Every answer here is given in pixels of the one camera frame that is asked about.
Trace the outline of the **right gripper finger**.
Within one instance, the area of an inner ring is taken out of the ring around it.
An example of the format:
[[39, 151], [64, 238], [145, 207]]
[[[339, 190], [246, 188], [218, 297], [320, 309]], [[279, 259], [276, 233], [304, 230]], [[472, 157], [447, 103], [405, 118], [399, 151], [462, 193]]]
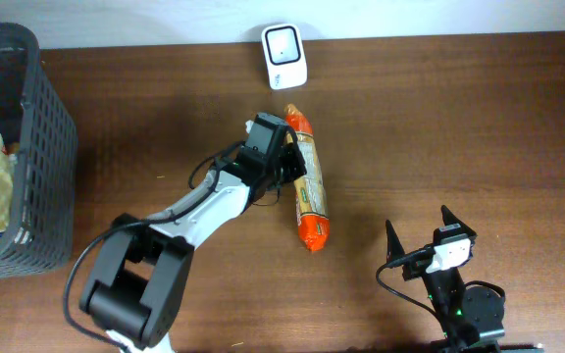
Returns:
[[385, 221], [385, 230], [387, 242], [386, 261], [391, 263], [404, 256], [405, 252], [390, 220]]
[[463, 229], [463, 223], [448, 209], [447, 206], [440, 207], [442, 220], [444, 223], [443, 230]]

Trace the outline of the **grey plastic mesh basket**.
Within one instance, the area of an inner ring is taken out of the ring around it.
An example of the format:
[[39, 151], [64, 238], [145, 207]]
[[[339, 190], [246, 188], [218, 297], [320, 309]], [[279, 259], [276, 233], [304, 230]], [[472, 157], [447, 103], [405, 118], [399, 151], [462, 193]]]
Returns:
[[0, 133], [19, 143], [0, 278], [38, 275], [72, 253], [77, 128], [41, 66], [35, 35], [0, 24]]

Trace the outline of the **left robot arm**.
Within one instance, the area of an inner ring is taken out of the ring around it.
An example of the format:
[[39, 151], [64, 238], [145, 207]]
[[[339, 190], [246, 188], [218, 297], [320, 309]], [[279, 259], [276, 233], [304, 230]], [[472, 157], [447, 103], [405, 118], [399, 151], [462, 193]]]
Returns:
[[122, 352], [169, 352], [195, 250], [269, 190], [306, 173], [298, 137], [285, 120], [259, 113], [247, 136], [203, 161], [200, 184], [165, 210], [122, 214], [91, 243], [99, 253], [78, 306], [101, 329], [79, 332]]

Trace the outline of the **white barcode scanner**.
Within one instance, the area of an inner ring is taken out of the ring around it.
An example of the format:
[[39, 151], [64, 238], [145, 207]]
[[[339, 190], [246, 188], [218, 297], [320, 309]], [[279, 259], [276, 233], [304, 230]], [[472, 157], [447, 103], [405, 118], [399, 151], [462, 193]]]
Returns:
[[308, 66], [297, 25], [267, 26], [261, 32], [261, 42], [269, 85], [273, 90], [289, 89], [306, 83]]

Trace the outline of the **orange biscuit packet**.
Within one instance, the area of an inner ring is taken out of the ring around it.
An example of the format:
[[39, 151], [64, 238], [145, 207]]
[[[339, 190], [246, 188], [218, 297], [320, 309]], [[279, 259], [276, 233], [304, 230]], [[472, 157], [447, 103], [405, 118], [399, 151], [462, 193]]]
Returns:
[[294, 129], [306, 174], [295, 187], [298, 236], [310, 251], [324, 248], [330, 235], [327, 195], [324, 188], [314, 133], [309, 120], [293, 104], [284, 107], [285, 120]]

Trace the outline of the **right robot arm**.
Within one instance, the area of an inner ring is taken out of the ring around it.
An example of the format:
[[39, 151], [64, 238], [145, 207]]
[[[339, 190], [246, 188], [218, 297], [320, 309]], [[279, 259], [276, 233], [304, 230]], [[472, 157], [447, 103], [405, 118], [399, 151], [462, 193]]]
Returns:
[[[392, 223], [385, 222], [386, 261], [376, 271], [377, 283], [436, 319], [443, 339], [432, 343], [435, 352], [499, 352], [498, 340], [505, 335], [505, 291], [486, 281], [463, 280], [459, 269], [473, 258], [477, 234], [446, 206], [440, 211], [443, 226], [434, 230], [433, 241], [410, 253], [402, 247]], [[383, 270], [395, 268], [402, 270], [406, 281], [423, 281], [430, 305], [381, 280]]]

